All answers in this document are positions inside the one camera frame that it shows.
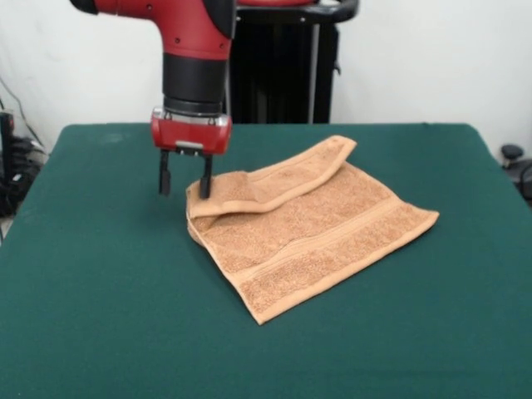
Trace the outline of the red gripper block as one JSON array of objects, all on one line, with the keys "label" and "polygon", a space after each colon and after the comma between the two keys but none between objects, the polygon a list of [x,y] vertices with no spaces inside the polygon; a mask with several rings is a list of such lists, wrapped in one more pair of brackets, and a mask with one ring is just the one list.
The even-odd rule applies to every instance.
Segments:
[{"label": "red gripper block", "polygon": [[199,197],[210,197],[213,156],[226,152],[232,131],[230,116],[184,116],[156,107],[151,114],[151,134],[160,151],[159,193],[170,194],[169,151],[203,155],[204,173],[199,180]]}]

